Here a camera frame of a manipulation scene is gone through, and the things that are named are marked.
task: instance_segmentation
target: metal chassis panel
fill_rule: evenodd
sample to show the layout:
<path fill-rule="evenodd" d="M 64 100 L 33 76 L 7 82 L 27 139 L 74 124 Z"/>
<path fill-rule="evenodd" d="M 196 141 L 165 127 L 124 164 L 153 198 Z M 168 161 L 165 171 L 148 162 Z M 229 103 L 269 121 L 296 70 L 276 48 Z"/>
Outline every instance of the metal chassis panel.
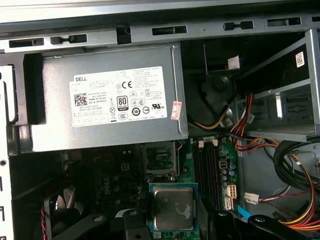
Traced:
<path fill-rule="evenodd" d="M 235 37 L 252 34 L 275 34 L 275 33 L 290 33 L 290 32 L 304 32 L 309 29 L 320 28 L 320 21 L 313 21 L 314 17 L 320 17 L 318 13 L 295 13 L 284 15 L 270 15 L 270 16 L 249 16 L 238 18 L 222 18 L 218 20 L 208 21 L 184 21 L 184 22 L 171 22 L 168 24 L 132 24 L 131 28 L 131 44 L 118 45 L 116 28 L 108 28 L 103 30 L 87 30 L 75 32 L 60 32 L 50 34 L 36 34 L 26 35 L 12 38 L 0 38 L 0 50 L 4 53 L 39 53 L 43 51 L 53 51 L 60 49 L 70 48 L 96 48 L 96 47 L 125 47 L 127 45 L 144 45 L 167 43 L 183 40 L 218 38 L 218 37 Z M 268 20 L 272 19 L 287 19 L 287 18 L 300 18 L 301 24 L 298 25 L 283 25 L 283 26 L 268 26 Z M 240 24 L 244 21 L 252 21 L 252 29 L 241 29 L 240 27 L 234 30 L 224 30 L 225 23 Z M 172 26 L 186 26 L 187 33 L 168 34 L 168 35 L 153 35 L 152 28 L 165 28 Z M 70 35 L 87 34 L 87 42 L 84 43 L 69 43 L 63 42 L 62 44 L 50 44 L 50 37 L 64 37 Z M 10 48 L 9 40 L 25 40 L 33 38 L 43 38 L 44 45 L 28 46 Z"/>

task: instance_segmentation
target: orange wire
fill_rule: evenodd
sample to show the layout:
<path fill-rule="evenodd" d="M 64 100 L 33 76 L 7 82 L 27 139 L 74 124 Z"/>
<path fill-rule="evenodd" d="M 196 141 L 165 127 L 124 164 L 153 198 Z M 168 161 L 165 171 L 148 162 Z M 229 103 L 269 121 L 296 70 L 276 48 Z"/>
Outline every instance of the orange wire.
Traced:
<path fill-rule="evenodd" d="M 242 153 L 249 153 L 249 152 L 252 152 L 256 149 L 259 149 L 259 148 L 263 148 L 263 147 L 273 147 L 273 148 L 276 148 L 277 145 L 274 145 L 274 144 L 269 144 L 269 143 L 263 143 L 263 144 L 260 144 L 260 145 L 257 145 L 251 149 L 239 149 L 237 148 L 236 150 L 239 151 L 239 152 L 242 152 Z"/>

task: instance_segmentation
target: white label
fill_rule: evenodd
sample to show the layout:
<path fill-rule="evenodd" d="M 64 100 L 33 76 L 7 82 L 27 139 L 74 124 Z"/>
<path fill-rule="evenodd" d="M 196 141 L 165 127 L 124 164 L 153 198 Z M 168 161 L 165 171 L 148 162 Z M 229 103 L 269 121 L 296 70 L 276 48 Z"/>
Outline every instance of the white label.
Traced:
<path fill-rule="evenodd" d="M 246 122 L 247 122 L 248 124 L 251 124 L 254 119 L 255 119 L 255 115 L 253 115 L 253 114 L 251 114 L 251 113 L 249 112 L 248 118 L 247 118 Z"/>
<path fill-rule="evenodd" d="M 182 102 L 173 101 L 172 112 L 171 112 L 171 119 L 172 120 L 179 120 L 180 119 L 181 107 L 182 107 Z"/>
<path fill-rule="evenodd" d="M 160 231 L 154 231 L 153 232 L 153 239 L 161 239 L 161 232 Z"/>
<path fill-rule="evenodd" d="M 229 70 L 240 69 L 239 56 L 235 56 L 228 59 L 228 69 Z"/>
<path fill-rule="evenodd" d="M 295 61 L 296 61 L 296 67 L 300 68 L 303 65 L 305 65 L 305 57 L 304 52 L 299 52 L 297 55 L 295 55 Z"/>
<path fill-rule="evenodd" d="M 69 86 L 74 127 L 167 117 L 161 66 L 75 75 Z"/>
<path fill-rule="evenodd" d="M 229 117 L 222 121 L 225 128 L 232 126 L 234 123 L 231 121 Z"/>

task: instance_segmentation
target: yellow wire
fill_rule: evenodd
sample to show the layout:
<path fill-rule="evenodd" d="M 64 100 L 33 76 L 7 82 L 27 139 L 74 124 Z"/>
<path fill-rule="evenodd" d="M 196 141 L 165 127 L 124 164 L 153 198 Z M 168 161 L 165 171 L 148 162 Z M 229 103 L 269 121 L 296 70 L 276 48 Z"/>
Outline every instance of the yellow wire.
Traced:
<path fill-rule="evenodd" d="M 297 158 L 296 155 L 293 154 L 292 156 L 295 158 L 296 162 L 299 162 L 299 159 Z M 308 215 L 308 213 L 311 211 L 312 206 L 313 206 L 313 204 L 314 204 L 315 192 L 314 192 L 314 190 L 313 190 L 312 180 L 311 180 L 311 178 L 310 178 L 310 175 L 309 175 L 308 172 L 306 171 L 305 167 L 304 167 L 303 165 L 301 165 L 301 166 L 304 168 L 304 170 L 305 170 L 305 172 L 306 172 L 306 175 L 307 175 L 307 177 L 308 177 L 308 180 L 309 180 L 309 182 L 310 182 L 311 185 L 312 185 L 311 201 L 310 201 L 310 204 L 309 204 L 307 210 L 304 212 L 304 214 L 303 214 L 302 216 L 300 216 L 299 218 L 297 218 L 296 220 L 293 220 L 293 221 L 279 221 L 280 223 L 285 224 L 285 225 L 291 225 L 291 224 L 295 224 L 295 223 L 301 221 L 303 218 L 305 218 L 305 217 Z M 311 228 L 316 228 L 316 227 L 320 227 L 320 225 L 311 226 L 311 227 L 308 227 L 308 226 L 306 226 L 306 227 L 299 227 L 299 229 L 311 229 Z"/>
<path fill-rule="evenodd" d="M 201 123 L 199 122 L 194 122 L 195 124 L 197 124 L 198 126 L 204 128 L 204 129 L 207 129 L 207 130 L 212 130 L 212 129 L 215 129 L 216 127 L 219 126 L 219 124 L 223 121 L 223 119 L 225 118 L 226 114 L 227 114 L 227 111 L 228 109 L 225 110 L 225 112 L 221 115 L 221 117 L 219 118 L 219 121 L 215 124 L 215 125 L 212 125 L 212 126 L 205 126 L 205 125 L 202 125 Z"/>

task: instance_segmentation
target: gray metal panel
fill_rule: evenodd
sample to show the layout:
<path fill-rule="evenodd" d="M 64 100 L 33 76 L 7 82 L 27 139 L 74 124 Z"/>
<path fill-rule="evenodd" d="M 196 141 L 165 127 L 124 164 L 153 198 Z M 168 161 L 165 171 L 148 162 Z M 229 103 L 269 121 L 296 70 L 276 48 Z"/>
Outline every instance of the gray metal panel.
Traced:
<path fill-rule="evenodd" d="M 51 0 L 45 5 L 39 0 L 5 1 L 0 3 L 0 23 L 269 2 L 292 0 Z"/>
<path fill-rule="evenodd" d="M 18 119 L 15 124 L 28 124 L 23 53 L 0 54 L 0 66 L 13 65 Z"/>
<path fill-rule="evenodd" d="M 259 71 L 303 44 L 307 46 L 310 78 L 255 94 L 251 108 L 255 119 L 247 126 L 249 136 L 306 142 L 307 136 L 319 134 L 316 126 L 320 121 L 318 79 L 320 50 L 316 29 L 307 31 L 304 38 L 254 67 L 240 78 L 244 79 L 255 71 Z"/>
<path fill-rule="evenodd" d="M 0 81 L 0 236 L 6 240 L 14 240 L 5 92 L 5 83 Z"/>
<path fill-rule="evenodd" d="M 306 32 L 306 51 L 309 63 L 314 123 L 320 124 L 320 49 L 316 29 Z"/>
<path fill-rule="evenodd" d="M 162 66 L 167 118 L 72 127 L 69 82 L 74 75 Z M 46 124 L 33 125 L 33 150 L 51 151 L 186 139 L 187 116 L 180 48 L 175 45 L 115 49 L 44 60 Z M 171 120 L 173 101 L 182 102 L 179 121 Z"/>
<path fill-rule="evenodd" d="M 193 40 L 193 39 L 206 39 L 206 38 L 216 38 L 216 37 L 234 37 L 234 36 L 244 36 L 252 34 L 273 34 L 273 33 L 292 33 L 292 32 L 303 32 L 309 29 L 320 28 L 320 22 L 312 20 L 312 17 L 318 17 L 320 13 L 316 12 L 314 14 L 307 13 L 295 13 L 284 15 L 257 15 L 250 17 L 238 17 L 238 18 L 221 18 L 215 20 L 206 21 L 180 21 L 180 22 L 170 22 L 167 24 L 131 24 L 131 45 L 141 45 L 141 44 L 155 44 L 155 43 L 168 43 L 172 41 L 183 41 L 183 40 Z M 300 18 L 301 24 L 298 25 L 284 25 L 284 26 L 268 26 L 268 19 L 283 19 L 283 18 Z M 224 23 L 235 23 L 240 24 L 243 21 L 252 21 L 253 29 L 241 29 L 240 27 L 234 30 L 224 30 Z M 153 35 L 152 28 L 165 28 L 172 26 L 186 26 L 187 33 L 180 34 L 168 34 L 168 35 Z M 87 42 L 83 43 L 69 43 L 63 42 L 62 44 L 50 44 L 50 37 L 60 36 L 63 38 L 68 38 L 69 35 L 76 34 L 87 34 Z M 23 39 L 33 39 L 33 38 L 44 38 L 44 45 L 39 46 L 26 46 L 26 47 L 9 47 L 9 39 L 2 38 L 0 40 L 0 50 L 5 53 L 12 52 L 23 52 L 23 53 L 40 53 L 43 50 L 58 50 L 66 48 L 80 48 L 80 47 L 116 47 L 117 44 L 117 33 L 115 28 L 110 29 L 100 29 L 91 31 L 77 31 L 77 32 L 61 32 L 55 34 L 35 34 L 26 35 L 10 38 L 11 40 L 23 40 Z"/>

